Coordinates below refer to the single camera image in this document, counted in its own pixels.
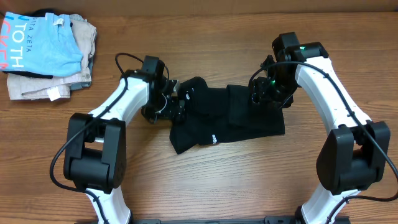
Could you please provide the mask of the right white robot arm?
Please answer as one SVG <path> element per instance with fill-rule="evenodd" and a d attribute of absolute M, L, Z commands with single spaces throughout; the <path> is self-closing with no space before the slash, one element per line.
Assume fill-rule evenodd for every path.
<path fill-rule="evenodd" d="M 397 167 L 387 152 L 391 132 L 374 122 L 352 100 L 339 81 L 328 52 L 319 42 L 301 44 L 294 32 L 272 42 L 273 54 L 261 64 L 266 77 L 249 80 L 249 104 L 281 110 L 303 88 L 317 109 L 327 138 L 316 162 L 319 185 L 292 216 L 266 217 L 266 223 L 348 223 L 342 208 L 379 182 L 386 167 Z"/>

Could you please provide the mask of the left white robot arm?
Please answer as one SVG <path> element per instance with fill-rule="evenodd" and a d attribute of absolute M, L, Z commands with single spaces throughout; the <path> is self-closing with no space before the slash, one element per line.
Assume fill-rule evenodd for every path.
<path fill-rule="evenodd" d="M 98 217 L 98 223 L 132 223 L 121 183 L 127 167 L 126 128 L 136 113 L 149 121 L 174 118 L 178 80 L 162 72 L 128 70 L 117 89 L 88 114 L 75 113 L 69 120 L 63 174 L 73 191 L 84 193 Z"/>

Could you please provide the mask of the black polo shirt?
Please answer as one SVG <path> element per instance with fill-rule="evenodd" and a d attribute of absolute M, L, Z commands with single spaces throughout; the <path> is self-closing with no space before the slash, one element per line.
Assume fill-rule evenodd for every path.
<path fill-rule="evenodd" d="M 210 88 L 203 78 L 194 77 L 180 84 L 178 98 L 185 102 L 185 119 L 173 123 L 169 136 L 177 154 L 197 144 L 285 134 L 282 111 L 250 105 L 246 86 Z"/>

